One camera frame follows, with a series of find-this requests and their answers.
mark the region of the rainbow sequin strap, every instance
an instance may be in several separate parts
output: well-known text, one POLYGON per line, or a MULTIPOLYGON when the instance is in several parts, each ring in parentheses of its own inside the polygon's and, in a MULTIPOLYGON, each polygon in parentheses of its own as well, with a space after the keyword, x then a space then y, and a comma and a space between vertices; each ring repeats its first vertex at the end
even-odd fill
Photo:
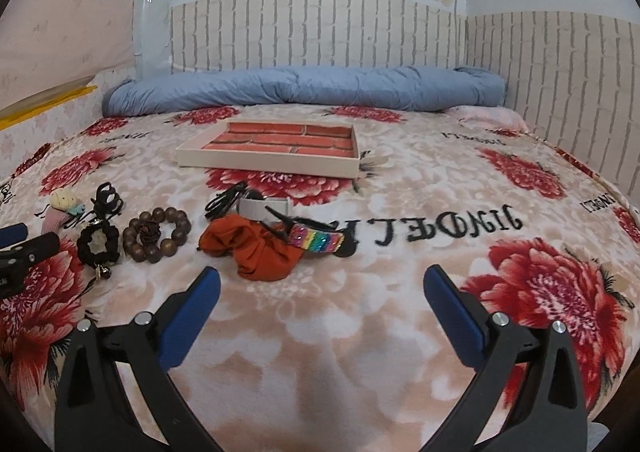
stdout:
POLYGON ((314 253, 333 253, 344 242, 338 231, 319 231, 305 225, 294 225, 289 232, 289 244, 314 253))

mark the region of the yellow crochet ball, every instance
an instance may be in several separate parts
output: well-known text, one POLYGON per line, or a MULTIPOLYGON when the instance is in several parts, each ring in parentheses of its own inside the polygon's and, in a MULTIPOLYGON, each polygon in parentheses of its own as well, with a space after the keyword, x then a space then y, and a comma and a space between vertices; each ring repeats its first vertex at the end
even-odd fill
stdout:
POLYGON ((49 196, 49 203, 56 210, 70 210, 80 204, 78 197, 68 188, 59 188, 49 196))

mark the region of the orange cloth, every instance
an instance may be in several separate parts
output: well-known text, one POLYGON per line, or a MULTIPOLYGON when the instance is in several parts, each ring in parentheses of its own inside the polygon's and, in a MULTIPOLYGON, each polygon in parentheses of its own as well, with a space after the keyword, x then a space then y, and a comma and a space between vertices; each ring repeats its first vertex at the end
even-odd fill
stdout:
POLYGON ((213 257, 231 250, 238 263, 238 275, 266 282, 289 275, 304 253, 281 241, 257 221, 249 221, 236 213, 209 223, 200 236, 199 246, 213 257))

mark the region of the rolled blue comforter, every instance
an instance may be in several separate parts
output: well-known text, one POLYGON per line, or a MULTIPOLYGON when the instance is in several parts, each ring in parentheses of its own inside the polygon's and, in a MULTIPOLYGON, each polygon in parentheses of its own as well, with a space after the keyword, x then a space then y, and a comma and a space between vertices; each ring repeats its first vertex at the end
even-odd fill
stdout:
POLYGON ((504 80, 458 67, 305 66, 180 72, 126 82, 104 96, 104 116, 142 116, 216 105, 308 103, 435 112, 456 105, 501 106, 504 80))

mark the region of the pink pillow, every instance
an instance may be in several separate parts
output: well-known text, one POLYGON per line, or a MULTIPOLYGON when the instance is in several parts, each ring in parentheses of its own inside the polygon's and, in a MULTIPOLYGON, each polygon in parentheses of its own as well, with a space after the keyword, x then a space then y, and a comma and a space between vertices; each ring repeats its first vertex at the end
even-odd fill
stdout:
POLYGON ((448 108, 444 114, 469 127, 487 130, 508 128, 518 132, 529 132, 520 114, 501 106, 460 105, 448 108))

